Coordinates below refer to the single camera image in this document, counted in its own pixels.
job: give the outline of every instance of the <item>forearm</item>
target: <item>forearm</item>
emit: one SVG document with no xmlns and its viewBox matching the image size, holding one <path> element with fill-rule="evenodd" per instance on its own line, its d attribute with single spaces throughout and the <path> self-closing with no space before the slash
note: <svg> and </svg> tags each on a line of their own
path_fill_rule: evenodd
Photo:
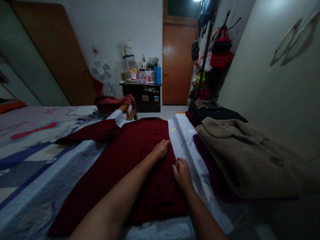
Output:
<svg viewBox="0 0 320 240">
<path fill-rule="evenodd" d="M 185 192 L 185 196 L 197 238 L 228 239 L 193 187 Z"/>
<path fill-rule="evenodd" d="M 157 159 L 149 154 L 85 216 L 70 239 L 115 239 Z"/>
</svg>

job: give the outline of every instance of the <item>brown door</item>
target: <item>brown door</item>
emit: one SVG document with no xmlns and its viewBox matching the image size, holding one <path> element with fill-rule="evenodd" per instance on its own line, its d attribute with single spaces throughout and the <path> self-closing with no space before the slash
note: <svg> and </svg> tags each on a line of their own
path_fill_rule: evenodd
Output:
<svg viewBox="0 0 320 240">
<path fill-rule="evenodd" d="M 163 29 L 163 104 L 187 104 L 193 61 L 191 45 L 196 27 L 164 24 Z"/>
<path fill-rule="evenodd" d="M 70 103 L 93 105 L 98 93 L 64 7 L 10 3 Z"/>
</svg>

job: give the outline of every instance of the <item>purple clothing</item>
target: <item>purple clothing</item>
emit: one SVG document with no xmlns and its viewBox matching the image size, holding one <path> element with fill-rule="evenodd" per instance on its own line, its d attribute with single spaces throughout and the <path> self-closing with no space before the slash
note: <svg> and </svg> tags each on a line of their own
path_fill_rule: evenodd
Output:
<svg viewBox="0 0 320 240">
<path fill-rule="evenodd" d="M 198 149 L 198 152 L 203 158 L 204 163 L 207 166 L 217 196 L 225 203 L 246 202 L 245 199 L 240 198 L 231 190 L 230 186 L 223 176 L 222 171 L 218 167 L 213 156 L 207 149 L 206 145 L 204 145 L 198 134 L 193 135 L 193 141 Z"/>
</svg>

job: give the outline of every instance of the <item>bed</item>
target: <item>bed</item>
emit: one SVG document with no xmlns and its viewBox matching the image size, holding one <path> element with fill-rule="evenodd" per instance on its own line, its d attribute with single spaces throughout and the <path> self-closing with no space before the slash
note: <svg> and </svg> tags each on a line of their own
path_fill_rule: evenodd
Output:
<svg viewBox="0 0 320 240">
<path fill-rule="evenodd" d="M 54 142 L 100 121 L 90 115 L 95 110 L 95 106 L 25 107 L 0 115 L 1 239 L 46 237 L 64 200 L 106 146 L 92 140 L 76 146 Z M 121 127 L 128 122 L 124 112 L 116 110 L 108 118 Z M 195 129 L 186 116 L 176 115 L 168 124 L 175 155 L 186 159 L 198 194 L 224 232 L 230 233 L 247 206 L 227 205 L 215 198 L 206 166 L 192 141 Z M 121 237 L 195 239 L 195 233 L 186 216 L 124 228 Z"/>
</svg>

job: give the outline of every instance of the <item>pillow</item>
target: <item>pillow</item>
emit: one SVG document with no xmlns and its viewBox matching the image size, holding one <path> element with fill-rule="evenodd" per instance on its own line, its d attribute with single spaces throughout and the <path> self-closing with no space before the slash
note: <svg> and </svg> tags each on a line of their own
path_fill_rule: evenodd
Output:
<svg viewBox="0 0 320 240">
<path fill-rule="evenodd" d="M 18 108 L 22 108 L 22 107 L 26 107 L 27 105 L 21 101 L 21 100 L 17 100 L 17 99 L 5 99 L 6 101 L 0 103 L 0 114 L 1 113 L 5 113 L 5 112 L 9 112 L 11 110 L 14 109 L 18 109 Z"/>
</svg>

